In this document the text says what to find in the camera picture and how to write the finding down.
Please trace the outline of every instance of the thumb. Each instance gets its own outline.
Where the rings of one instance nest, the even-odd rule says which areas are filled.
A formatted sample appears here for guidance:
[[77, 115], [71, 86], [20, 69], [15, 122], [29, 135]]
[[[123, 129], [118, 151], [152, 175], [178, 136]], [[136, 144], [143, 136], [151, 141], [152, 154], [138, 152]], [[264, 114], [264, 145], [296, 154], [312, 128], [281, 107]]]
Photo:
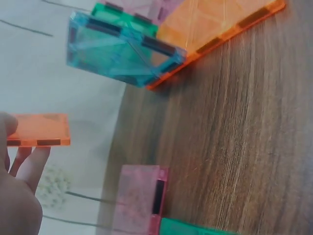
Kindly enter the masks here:
[[10, 161], [6, 147], [6, 139], [16, 131], [17, 126], [18, 121], [15, 117], [5, 112], [0, 112], [0, 167], [8, 164]]

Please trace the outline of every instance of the pink magnetic tile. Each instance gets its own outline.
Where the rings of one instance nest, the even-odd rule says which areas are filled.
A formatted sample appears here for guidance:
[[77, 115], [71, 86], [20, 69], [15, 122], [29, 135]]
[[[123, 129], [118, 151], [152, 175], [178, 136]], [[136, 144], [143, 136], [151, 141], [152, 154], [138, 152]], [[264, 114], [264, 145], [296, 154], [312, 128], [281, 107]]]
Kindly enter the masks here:
[[184, 0], [153, 0], [147, 15], [154, 24], [160, 25]]
[[99, 0], [121, 6], [123, 11], [134, 15], [139, 14], [160, 25], [184, 0]]
[[[113, 235], [158, 235], [167, 177], [168, 169], [157, 165], [122, 167], [117, 193], [119, 204], [116, 205], [113, 218]], [[159, 212], [153, 214], [156, 189], [163, 184]]]

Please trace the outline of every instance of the toy structure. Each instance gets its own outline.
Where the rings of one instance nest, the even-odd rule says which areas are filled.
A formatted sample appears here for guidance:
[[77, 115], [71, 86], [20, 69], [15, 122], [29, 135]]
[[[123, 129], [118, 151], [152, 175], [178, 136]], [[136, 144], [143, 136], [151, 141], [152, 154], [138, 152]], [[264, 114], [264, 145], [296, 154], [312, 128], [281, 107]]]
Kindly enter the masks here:
[[15, 117], [19, 124], [16, 132], [7, 138], [7, 146], [70, 145], [67, 115], [17, 114]]
[[112, 235], [158, 235], [168, 169], [124, 165], [120, 174]]
[[236, 235], [236, 233], [200, 228], [179, 220], [162, 218], [160, 235]]
[[67, 64], [148, 89], [285, 7], [284, 0], [117, 4], [104, 0], [91, 16], [72, 14]]

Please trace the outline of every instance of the finger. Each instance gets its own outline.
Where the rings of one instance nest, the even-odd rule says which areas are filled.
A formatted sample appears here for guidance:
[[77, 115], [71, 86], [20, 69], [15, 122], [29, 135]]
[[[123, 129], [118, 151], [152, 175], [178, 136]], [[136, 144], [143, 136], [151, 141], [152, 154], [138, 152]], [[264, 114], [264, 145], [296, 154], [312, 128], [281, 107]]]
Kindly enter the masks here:
[[16, 132], [18, 127], [18, 120], [14, 116], [5, 112], [0, 112], [0, 120], [4, 122], [5, 133], [7, 137]]
[[16, 174], [18, 173], [20, 166], [25, 161], [25, 159], [31, 154], [31, 150], [32, 150], [31, 147], [24, 147], [18, 149], [18, 152], [16, 153], [16, 157], [10, 170], [10, 175], [16, 177]]
[[24, 181], [34, 194], [49, 155], [49, 147], [36, 148], [29, 157], [24, 160], [16, 174], [16, 178]]
[[0, 167], [7, 168], [9, 163], [6, 139], [12, 135], [18, 126], [18, 121], [15, 117], [0, 112]]

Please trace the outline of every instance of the green magnetic tile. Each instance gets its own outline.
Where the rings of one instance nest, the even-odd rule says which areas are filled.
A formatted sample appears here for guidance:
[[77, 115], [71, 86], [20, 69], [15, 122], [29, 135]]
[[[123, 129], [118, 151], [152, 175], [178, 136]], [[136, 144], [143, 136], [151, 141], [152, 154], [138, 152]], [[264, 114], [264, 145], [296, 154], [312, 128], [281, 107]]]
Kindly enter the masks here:
[[103, 5], [101, 3], [97, 3], [95, 5], [91, 15], [114, 25], [133, 28], [151, 37], [155, 37], [158, 31], [158, 26], [155, 24], [147, 23], [146, 21], [141, 20], [139, 17], [122, 11], [117, 11], [110, 6]]
[[206, 229], [179, 220], [162, 218], [159, 235], [238, 235], [236, 233]]

